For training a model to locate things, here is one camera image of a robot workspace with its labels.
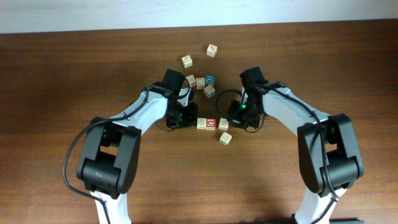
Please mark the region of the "yellow wooden block 7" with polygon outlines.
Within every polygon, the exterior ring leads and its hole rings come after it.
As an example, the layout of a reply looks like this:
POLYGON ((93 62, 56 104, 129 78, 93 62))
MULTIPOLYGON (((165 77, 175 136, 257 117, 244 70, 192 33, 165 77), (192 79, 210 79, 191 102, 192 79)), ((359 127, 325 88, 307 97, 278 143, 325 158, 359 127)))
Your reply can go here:
POLYGON ((206 118, 197 118, 197 129, 206 129, 206 118))

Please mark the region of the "green-edged wooden block 6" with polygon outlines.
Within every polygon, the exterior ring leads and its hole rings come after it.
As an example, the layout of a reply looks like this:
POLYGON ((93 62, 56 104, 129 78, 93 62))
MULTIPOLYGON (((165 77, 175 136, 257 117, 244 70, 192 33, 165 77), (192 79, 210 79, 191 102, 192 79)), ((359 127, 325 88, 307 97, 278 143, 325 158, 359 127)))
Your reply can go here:
POLYGON ((219 142, 222 143, 225 146, 228 146, 230 141, 232 139, 232 135, 228 134, 227 132, 224 132, 221 137, 219 138, 219 142))

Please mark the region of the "red U wooden block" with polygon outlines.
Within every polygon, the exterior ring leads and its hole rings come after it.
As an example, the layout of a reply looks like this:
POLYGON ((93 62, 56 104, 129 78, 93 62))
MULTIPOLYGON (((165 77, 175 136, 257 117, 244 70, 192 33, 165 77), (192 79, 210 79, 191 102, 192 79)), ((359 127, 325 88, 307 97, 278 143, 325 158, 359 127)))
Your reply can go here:
POLYGON ((216 129, 216 119, 207 118, 206 119, 206 130, 214 131, 216 129))

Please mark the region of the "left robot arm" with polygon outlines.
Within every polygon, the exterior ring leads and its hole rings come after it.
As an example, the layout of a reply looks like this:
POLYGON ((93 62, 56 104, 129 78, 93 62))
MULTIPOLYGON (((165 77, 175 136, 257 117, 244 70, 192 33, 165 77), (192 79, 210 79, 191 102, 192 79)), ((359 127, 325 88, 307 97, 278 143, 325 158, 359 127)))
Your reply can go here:
POLYGON ((146 85, 140 97, 123 112, 95 117, 82 131, 85 137, 76 176, 85 196, 95 200, 100 223, 130 223, 127 192, 137 172, 142 135, 161 118, 168 131, 194 126, 197 105, 187 78, 168 69, 160 82, 146 85))

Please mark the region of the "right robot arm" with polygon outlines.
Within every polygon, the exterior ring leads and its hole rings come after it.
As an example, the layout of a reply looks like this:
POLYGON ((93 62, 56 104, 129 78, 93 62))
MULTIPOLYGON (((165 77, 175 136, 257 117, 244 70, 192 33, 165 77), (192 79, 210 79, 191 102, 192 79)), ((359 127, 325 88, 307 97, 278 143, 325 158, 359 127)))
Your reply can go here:
POLYGON ((330 223, 340 197, 364 174, 351 119, 310 106, 281 82, 268 82, 259 67, 245 70, 240 100, 231 102, 228 118, 241 128, 262 128, 270 116, 292 131, 298 142, 299 169, 306 185, 294 223, 330 223))

